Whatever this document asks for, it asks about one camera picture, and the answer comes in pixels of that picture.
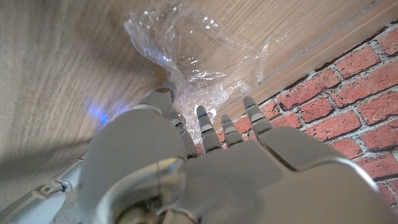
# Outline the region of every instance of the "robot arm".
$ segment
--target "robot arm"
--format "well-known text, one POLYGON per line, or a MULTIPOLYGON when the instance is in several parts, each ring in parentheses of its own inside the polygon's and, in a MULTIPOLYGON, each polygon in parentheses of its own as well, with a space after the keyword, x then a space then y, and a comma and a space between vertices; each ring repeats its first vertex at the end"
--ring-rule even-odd
POLYGON ((249 97, 243 103, 257 140, 243 141, 224 115, 222 149, 199 106, 199 155, 172 108, 173 92, 162 86, 110 122, 84 163, 6 208, 1 223, 50 222, 80 168, 85 223, 398 223, 365 171, 299 130, 274 128, 249 97))

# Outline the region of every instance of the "wooden surface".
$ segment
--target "wooden surface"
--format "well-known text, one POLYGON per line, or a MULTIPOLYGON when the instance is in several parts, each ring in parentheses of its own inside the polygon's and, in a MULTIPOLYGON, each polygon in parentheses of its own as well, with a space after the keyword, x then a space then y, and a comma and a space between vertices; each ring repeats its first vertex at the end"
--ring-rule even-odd
MULTIPOLYGON (((301 7, 311 8, 310 5, 302 4, 296 10, 303 11, 301 7)), ((285 29, 294 30, 297 33, 284 37, 282 31, 274 31, 276 33, 274 36, 283 38, 279 39, 281 41, 271 42, 267 51, 264 76, 268 78, 248 94, 257 102, 263 102, 275 95, 309 72, 375 34, 386 24, 398 19, 398 2, 395 0, 335 1, 331 7, 314 12, 311 10, 311 12, 307 16, 294 20, 297 24, 302 24, 300 30, 295 30, 296 22, 284 24, 285 29)), ((241 116, 245 113, 241 106, 241 99, 234 99, 234 102, 226 106, 222 113, 232 118, 241 116)), ((215 119, 216 128, 221 128, 220 121, 219 115, 215 119)))
MULTIPOLYGON (((371 35, 392 20, 390 13, 398 14, 395 1, 378 1, 356 17, 360 20, 322 39, 371 3, 203 1, 238 39, 259 50, 269 43, 266 75, 322 40, 291 63, 289 72, 286 67, 256 88, 251 94, 257 101, 371 35)), ((64 170, 107 119, 165 80, 165 70, 140 56, 123 28, 135 4, 0 1, 0 210, 64 170)), ((249 75, 241 78, 256 84, 249 75)), ((223 112, 237 117, 243 113, 238 105, 233 107, 241 109, 223 112)))

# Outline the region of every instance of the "crumpled plastic wrap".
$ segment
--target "crumpled plastic wrap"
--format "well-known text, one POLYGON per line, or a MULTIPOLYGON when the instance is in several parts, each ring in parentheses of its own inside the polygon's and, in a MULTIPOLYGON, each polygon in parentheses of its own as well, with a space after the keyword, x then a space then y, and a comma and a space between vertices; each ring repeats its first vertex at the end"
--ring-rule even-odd
POLYGON ((197 106, 204 106, 213 121, 263 80, 264 52, 228 35, 195 1, 147 1, 132 9, 124 27, 137 51, 168 71, 177 87, 174 107, 195 143, 201 139, 197 106))

